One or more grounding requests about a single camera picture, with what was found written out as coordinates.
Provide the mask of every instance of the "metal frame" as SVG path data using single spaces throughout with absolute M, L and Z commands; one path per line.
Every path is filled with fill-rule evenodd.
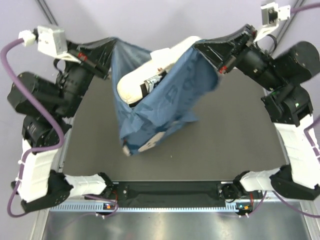
M 53 16 L 52 12 L 50 11 L 47 3 L 45 0 L 35 0 L 37 2 L 37 4 L 39 5 L 40 7 L 40 10 L 42 11 L 42 13 L 44 14 L 45 18 L 47 19 L 47 21 L 50 23 L 50 24 L 54 24 L 54 25 L 58 25 L 58 22 L 56 21 L 55 17 Z M 302 6 L 304 3 L 306 2 L 306 0 L 297 0 L 296 3 L 293 5 L 294 8 L 297 8 L 297 7 L 300 7 Z M 296 18 L 295 15 L 293 15 L 290 20 L 288 20 L 280 29 L 278 35 L 277 35 L 277 39 L 278 39 L 278 44 L 282 41 L 283 39 L 283 36 L 286 34 L 286 32 L 288 31 L 289 27 L 291 26 L 293 20 Z M 69 123 L 72 124 L 74 121 L 74 119 L 70 119 L 69 120 Z M 52 169 L 54 170 L 57 170 L 58 172 L 61 172 L 62 169 L 63 169 L 63 166 L 64 166 L 64 162 L 66 160 L 66 153 L 67 153 L 67 149 L 68 149 L 68 145 L 69 145 L 69 141 L 70 141 L 70 137 L 71 137 L 71 134 L 72 134 L 72 130 L 70 130 L 66 136 L 65 136 L 65 144 L 63 145 L 63 147 L 59 150 L 59 152 L 57 153 L 56 155 L 56 158 L 54 159 L 53 161 L 53 164 L 52 164 Z M 282 150 L 283 150 L 283 153 L 284 153 L 284 156 L 285 156 L 285 159 L 287 161 L 287 163 L 289 162 L 289 159 L 288 159 L 288 155 L 287 155 L 287 152 L 286 152 L 286 149 L 284 147 L 284 144 L 283 144 L 283 141 L 282 141 L 282 138 L 280 136 L 279 133 L 278 134 L 278 137 L 279 137 L 279 140 L 280 140 L 280 144 L 281 144 L 281 147 L 282 147 Z M 266 202 L 280 202 L 279 199 L 277 199 L 277 197 L 272 193 L 272 192 L 268 192 L 267 193 L 267 197 L 265 199 Z M 75 204 L 76 202 L 78 203 L 83 203 L 84 201 L 81 200 L 81 199 L 78 199 L 77 200 L 68 200 L 65 204 Z M 97 202 L 94 202 L 94 201 L 88 201 L 86 200 L 86 204 L 94 204 L 95 206 L 98 205 L 99 208 L 101 206 L 101 202 L 97 203 Z M 317 211 L 317 208 L 315 206 L 315 203 L 314 202 L 310 202 L 310 201 L 300 201 L 300 206 L 301 206 L 301 209 L 302 211 L 304 212 L 307 212 L 309 214 L 314 214 L 314 215 L 318 215 L 318 211 Z M 220 209 L 219 212 L 223 212 L 223 211 L 227 211 L 227 212 L 230 212 L 230 210 L 233 210 L 233 207 L 232 206 L 229 206 L 229 209 L 227 207 L 227 209 Z M 212 211 L 212 212 L 218 212 L 217 209 L 209 209 L 209 212 Z M 41 210 L 38 212 L 37 214 L 37 217 L 36 217 L 36 220 L 35 220 L 35 223 L 34 223 L 34 226 L 33 226 L 33 229 L 32 229 L 32 232 L 31 232 L 31 235 L 30 235 L 30 240 L 40 240 L 42 239 L 43 237 L 43 234 L 44 234 L 44 230 L 45 230 L 45 226 L 46 226 L 46 223 L 47 223 L 47 220 L 48 220 L 48 216 L 49 216 L 49 210 L 48 209 L 45 209 L 45 210 Z M 127 209 L 126 211 L 124 211 L 124 209 L 122 209 L 121 212 L 130 212 L 129 209 Z M 307 228 L 308 228 L 308 231 L 309 231 L 309 234 L 311 236 L 311 239 L 313 240 L 316 240 L 319 238 L 320 236 L 320 220 L 316 219 L 316 218 L 310 218 L 310 217 L 304 217 L 305 219 L 305 222 L 306 222 L 306 225 L 307 225 Z

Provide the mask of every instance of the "black work surface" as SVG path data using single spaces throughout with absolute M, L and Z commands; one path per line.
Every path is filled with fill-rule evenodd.
M 233 70 L 196 104 L 198 122 L 127 157 L 118 140 L 111 81 L 94 78 L 76 114 L 63 172 L 105 172 L 113 181 L 202 181 L 280 167 L 286 161 L 263 95 L 257 83 Z

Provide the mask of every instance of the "black cable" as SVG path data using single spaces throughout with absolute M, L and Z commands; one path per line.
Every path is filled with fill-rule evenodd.
M 275 50 L 277 49 L 277 46 L 278 46 L 277 38 L 276 38 L 275 36 L 273 36 L 272 34 L 268 34 L 267 36 L 270 37 L 270 38 L 272 38 L 273 43 L 274 43 L 274 45 L 273 45 L 273 50 L 270 51 L 270 52 L 267 52 L 269 55 L 272 55 L 272 54 L 275 52 Z M 255 42 L 255 47 L 256 47 L 257 49 L 259 49 L 260 51 L 263 52 L 263 50 L 259 47 L 257 41 Z
M 234 190 L 234 198 L 231 200 L 231 201 L 227 201 L 226 200 L 226 198 L 225 198 L 225 196 L 224 196 L 224 188 L 228 188 L 229 186 L 231 186 L 232 188 L 233 188 L 233 190 Z M 227 184 L 227 185 L 224 185 L 222 188 L 221 188 L 221 190 L 222 190 L 222 192 L 221 192 L 221 198 L 222 198 L 222 200 L 223 201 L 225 201 L 226 203 L 228 203 L 228 204 L 231 204 L 231 203 L 233 203 L 236 199 L 237 199 L 237 191 L 238 191 L 238 189 L 237 189 L 237 187 L 234 185 L 234 184 Z

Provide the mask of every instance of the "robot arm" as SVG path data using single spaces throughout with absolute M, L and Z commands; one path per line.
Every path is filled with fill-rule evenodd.
M 116 38 L 76 44 L 67 41 L 64 30 L 57 26 L 39 26 L 33 33 L 21 32 L 19 38 L 25 38 L 25 45 L 32 39 L 37 41 L 40 52 L 55 58 L 53 64 L 57 69 L 59 60 L 65 60 L 65 69 L 58 69 L 55 83 L 31 72 L 23 72 L 18 78 L 66 134 L 72 126 L 64 119 L 75 116 L 93 77 L 107 78 Z M 26 115 L 22 127 L 23 153 L 30 148 L 53 146 L 59 142 L 52 125 L 14 84 L 7 99 L 17 113 Z M 26 213 L 57 206 L 68 197 L 110 195 L 113 183 L 104 173 L 69 176 L 51 170 L 57 152 L 58 149 L 31 153 L 25 163 L 19 162 L 24 164 L 23 174 L 21 179 L 12 182 L 12 187 L 20 182 L 17 192 Z
M 313 107 L 300 84 L 320 72 L 319 53 L 311 43 L 301 41 L 273 59 L 253 44 L 256 36 L 257 31 L 245 25 L 234 34 L 194 47 L 221 74 L 238 68 L 270 91 L 261 100 L 282 137 L 290 163 L 270 171 L 243 172 L 222 194 L 238 198 L 269 190 L 286 198 L 314 200 L 320 194 L 318 144 L 313 129 L 310 134 L 305 131 L 313 123 Z

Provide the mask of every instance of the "blue cloth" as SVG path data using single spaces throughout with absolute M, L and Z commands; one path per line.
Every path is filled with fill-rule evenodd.
M 120 39 L 112 52 L 112 90 L 119 140 L 120 144 L 127 146 L 130 155 L 141 152 L 146 145 L 154 147 L 160 144 L 186 123 L 197 121 L 191 108 L 201 96 L 218 85 L 214 68 L 191 47 L 159 85 L 134 108 L 130 108 L 119 97 L 117 84 L 124 75 L 149 61 L 150 52 Z M 162 138 L 150 142 L 156 134 Z

